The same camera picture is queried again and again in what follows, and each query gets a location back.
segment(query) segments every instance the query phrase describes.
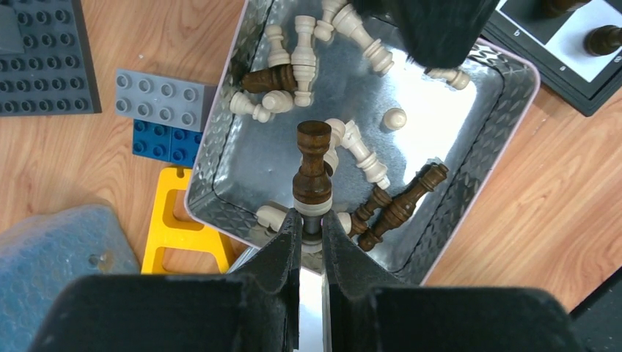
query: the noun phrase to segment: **chessboard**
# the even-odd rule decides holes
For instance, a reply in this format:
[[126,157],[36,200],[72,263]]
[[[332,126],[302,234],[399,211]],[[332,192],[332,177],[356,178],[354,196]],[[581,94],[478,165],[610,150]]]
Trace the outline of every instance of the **chessboard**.
[[622,54],[590,55],[585,38],[622,26],[622,0],[592,0],[556,18],[544,15],[543,1],[501,0],[483,36],[533,62],[546,85],[591,116],[622,86]]

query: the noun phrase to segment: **wood surface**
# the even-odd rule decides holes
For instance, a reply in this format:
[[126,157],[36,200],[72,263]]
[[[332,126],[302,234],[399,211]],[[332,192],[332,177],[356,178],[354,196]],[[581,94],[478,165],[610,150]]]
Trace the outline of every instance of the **wood surface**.
[[[115,70],[216,83],[243,2],[82,2],[104,113],[0,119],[0,231],[110,204],[140,259],[166,164],[131,154],[132,121],[113,109]],[[586,119],[541,89],[429,284],[542,287],[570,309],[612,274],[622,264],[621,99]],[[179,270],[215,268],[205,256],[167,258]]]

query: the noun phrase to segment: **silver container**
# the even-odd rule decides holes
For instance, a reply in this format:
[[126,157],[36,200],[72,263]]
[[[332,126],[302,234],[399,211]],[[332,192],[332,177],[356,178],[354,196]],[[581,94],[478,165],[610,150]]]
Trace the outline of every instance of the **silver container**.
[[[384,242],[369,252],[388,271],[418,284],[468,213],[531,104],[539,87],[538,71],[478,40],[461,66],[472,82],[456,91],[408,62],[393,25],[370,18],[364,24],[367,31],[393,52],[395,66],[384,77],[372,72],[355,42],[335,34],[330,43],[315,41],[318,72],[310,107],[296,107],[266,124],[248,115],[234,116],[228,106],[240,91],[242,75],[267,67],[265,25],[283,28],[291,53],[297,42],[296,15],[321,18],[321,1],[246,1],[193,168],[186,207],[197,221],[263,246],[274,234],[257,224],[255,211],[269,202],[293,206],[292,178],[301,157],[296,126],[305,120],[355,120],[365,144],[389,167],[391,195],[402,192],[429,158],[441,158],[450,170],[448,179],[419,201],[410,221],[387,232]],[[254,98],[259,102],[261,96]],[[393,107],[409,116],[408,125],[396,132],[381,122]],[[333,209],[351,212],[369,197],[372,185],[347,150],[339,147],[337,154]],[[303,264],[320,271],[321,253],[304,255]]]

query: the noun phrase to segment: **wood grain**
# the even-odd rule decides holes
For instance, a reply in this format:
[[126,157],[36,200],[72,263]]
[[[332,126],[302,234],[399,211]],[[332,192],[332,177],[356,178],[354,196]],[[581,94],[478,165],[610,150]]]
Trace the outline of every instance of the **wood grain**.
[[[117,67],[219,80],[242,0],[83,0],[104,113],[0,119],[0,230],[87,203],[116,210],[142,258],[165,163],[131,154]],[[542,89],[430,285],[526,285],[569,309],[622,264],[622,93],[585,119]],[[209,271],[204,257],[169,267]]]

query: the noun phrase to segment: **dark brown chess piece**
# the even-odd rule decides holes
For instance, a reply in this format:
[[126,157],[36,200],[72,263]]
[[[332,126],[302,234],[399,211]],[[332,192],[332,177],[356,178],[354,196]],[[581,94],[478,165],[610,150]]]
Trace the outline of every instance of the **dark brown chess piece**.
[[594,56],[614,53],[622,46],[622,29],[617,26],[602,26],[585,36],[585,50]]
[[249,93],[287,90],[293,92],[298,87],[293,77],[292,65],[279,65],[265,70],[250,72],[242,77],[242,89]]
[[577,11],[589,2],[590,0],[542,0],[542,9],[544,15],[555,18],[568,12]]
[[382,188],[375,186],[370,198],[365,204],[361,204],[352,214],[352,229],[348,236],[360,235],[367,230],[367,221],[373,216],[376,209],[382,209],[391,204],[391,196]]
[[443,165],[434,164],[406,193],[395,198],[384,209],[378,221],[359,236],[359,247],[369,252],[382,242],[382,235],[389,230],[396,229],[404,224],[414,213],[417,201],[424,194],[434,191],[434,188],[447,178],[449,169]]
[[302,215],[306,234],[321,232],[322,216],[332,206],[332,184],[324,166],[329,150],[331,126],[321,121],[298,124],[298,149],[302,163],[293,177],[294,208]]

